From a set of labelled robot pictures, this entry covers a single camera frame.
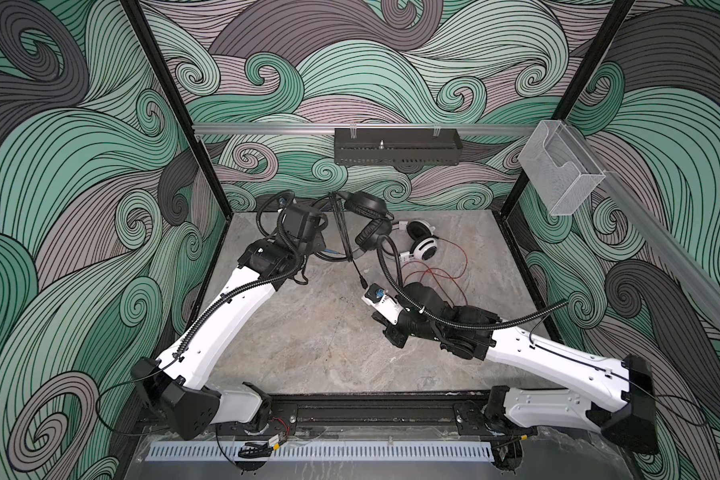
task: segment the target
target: headphones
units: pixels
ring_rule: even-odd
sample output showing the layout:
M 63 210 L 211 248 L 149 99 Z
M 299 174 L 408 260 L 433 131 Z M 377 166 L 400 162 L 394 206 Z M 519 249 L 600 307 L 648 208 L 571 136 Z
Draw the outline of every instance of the headphones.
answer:
M 407 252 L 400 254 L 400 261 L 429 260 L 438 251 L 438 238 L 434 235 L 434 227 L 423 220 L 400 220 L 393 229 L 405 231 L 413 239 L 413 244 Z
M 381 198 L 365 192 L 350 194 L 339 191 L 336 192 L 336 195 L 344 199 L 344 207 L 347 210 L 371 219 L 355 237 L 355 243 L 363 251 L 374 250 L 378 237 L 392 232 L 394 216 L 389 212 L 387 203 Z

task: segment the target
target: coiled black cable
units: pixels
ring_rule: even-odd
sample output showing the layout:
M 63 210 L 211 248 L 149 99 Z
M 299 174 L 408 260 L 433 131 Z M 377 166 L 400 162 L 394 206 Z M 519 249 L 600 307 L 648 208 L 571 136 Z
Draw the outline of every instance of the coiled black cable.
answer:
M 288 249 L 293 253 L 294 255 L 294 262 L 293 266 L 288 269 L 287 272 L 283 272 L 282 274 L 271 276 L 267 279 L 263 280 L 254 280 L 253 282 L 246 283 L 245 285 L 240 285 L 237 288 L 221 294 L 219 299 L 216 302 L 211 303 L 211 305 L 206 309 L 205 312 L 203 312 L 197 320 L 194 321 L 194 323 L 190 326 L 188 331 L 186 332 L 186 335 L 184 335 L 184 338 L 182 339 L 181 343 L 179 344 L 179 348 L 176 349 L 176 351 L 173 353 L 173 358 L 179 358 L 182 353 L 187 351 L 190 347 L 190 342 L 192 341 L 192 338 L 197 334 L 198 330 L 202 327 L 202 324 L 205 323 L 210 316 L 216 312 L 221 305 L 223 305 L 225 302 L 231 302 L 232 298 L 239 295 L 240 293 L 243 293 L 247 290 L 256 288 L 261 285 L 266 285 L 268 283 L 274 283 L 278 282 L 280 280 L 285 280 L 291 276 L 294 276 L 298 273 L 298 271 L 302 268 L 304 264 L 304 255 L 301 255 L 298 252 L 298 249 L 296 248 L 296 245 L 294 245 L 293 241 L 290 239 L 286 231 L 282 227 L 282 219 L 286 216 L 286 208 L 293 202 L 293 199 L 295 197 L 294 193 L 290 190 L 284 190 L 282 192 L 278 192 L 277 194 L 274 194 L 270 199 L 267 201 L 266 204 L 264 204 L 261 208 L 259 208 L 259 211 L 256 212 L 256 223 L 260 224 L 261 215 L 260 212 L 264 211 L 264 208 L 268 204 L 272 202 L 273 199 L 277 197 L 284 197 L 286 199 L 286 204 L 283 206 L 283 208 L 280 210 L 280 214 L 277 216 L 277 225 L 275 227 L 275 232 L 280 238 L 280 240 L 288 246 Z M 269 234 L 264 230 L 263 226 L 259 226 L 259 231 L 266 236 L 269 236 Z
M 382 268 L 382 272 L 384 273 L 384 277 L 387 279 L 387 282 L 392 284 L 392 287 L 397 291 L 397 293 L 405 299 L 408 303 L 411 303 L 416 309 L 418 309 L 418 312 L 423 313 L 427 317 L 431 318 L 435 322 L 442 323 L 443 325 L 450 326 L 451 328 L 459 329 L 459 330 L 503 330 L 508 329 L 513 326 L 518 326 L 522 323 L 529 322 L 531 320 L 536 320 L 538 318 L 541 318 L 543 316 L 549 315 L 551 312 L 554 312 L 555 310 L 562 308 L 568 304 L 568 300 L 561 300 L 560 302 L 553 303 L 552 305 L 549 305 L 547 308 L 539 310 L 538 312 L 531 313 L 530 315 L 522 316 L 519 319 L 516 320 L 509 320 L 507 322 L 502 323 L 495 323 L 493 325 L 486 325 L 486 326 L 476 326 L 476 325 L 467 325 L 464 323 L 459 322 L 451 322 L 450 320 L 443 319 L 434 313 L 430 311 L 427 307 L 423 306 L 419 302 L 413 300 L 409 294 L 405 293 L 403 290 L 403 287 L 398 285 L 396 282 L 394 282 L 394 279 L 392 278 L 392 274 L 389 272 L 389 267 L 387 267 L 386 261 L 384 261 L 384 252 L 382 250 L 382 245 L 384 244 L 384 241 L 387 241 L 389 245 L 392 247 L 392 251 L 394 252 L 395 257 L 399 260 L 398 255 L 398 248 L 394 244 L 391 238 L 389 238 L 389 235 L 381 235 L 379 236 L 378 240 L 376 241 L 376 254 L 378 255 L 378 263 Z

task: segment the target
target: wire mesh file holder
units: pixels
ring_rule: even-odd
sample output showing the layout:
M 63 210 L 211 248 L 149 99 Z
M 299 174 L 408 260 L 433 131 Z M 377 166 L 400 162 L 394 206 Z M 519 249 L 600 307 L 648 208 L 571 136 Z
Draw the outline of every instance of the wire mesh file holder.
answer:
M 519 160 L 552 216 L 573 215 L 605 178 L 584 137 L 562 120 L 539 122 Z

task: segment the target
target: patterned wall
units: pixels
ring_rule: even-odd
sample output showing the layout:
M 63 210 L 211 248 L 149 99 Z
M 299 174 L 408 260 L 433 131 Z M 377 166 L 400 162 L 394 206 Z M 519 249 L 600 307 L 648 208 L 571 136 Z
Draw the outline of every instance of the patterned wall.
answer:
M 720 285 L 720 2 L 633 15 L 572 121 L 609 170 Z M 551 217 L 533 188 L 512 230 L 566 343 L 653 364 L 656 391 L 688 398 L 694 427 L 659 406 L 661 454 L 647 478 L 720 478 L 720 331 L 602 190 Z M 665 403 L 694 422 L 681 400 Z
M 610 1 L 142 5 L 197 122 L 535 124 L 551 116 Z M 458 166 L 396 170 L 334 165 L 329 136 L 205 137 L 235 210 L 282 188 L 305 198 L 365 189 L 394 210 L 501 206 L 524 139 L 464 140 Z
M 118 0 L 0 0 L 0 480 L 111 478 L 98 392 L 198 295 L 224 219 L 155 85 Z

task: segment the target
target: white headphones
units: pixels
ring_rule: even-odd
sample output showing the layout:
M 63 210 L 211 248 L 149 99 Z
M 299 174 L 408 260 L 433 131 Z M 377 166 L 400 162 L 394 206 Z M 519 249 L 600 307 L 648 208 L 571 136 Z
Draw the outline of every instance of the white headphones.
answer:
M 400 261 L 429 260 L 438 251 L 438 238 L 434 235 L 434 227 L 423 220 L 400 220 L 392 229 L 405 228 L 413 239 L 413 244 L 407 252 L 400 254 Z

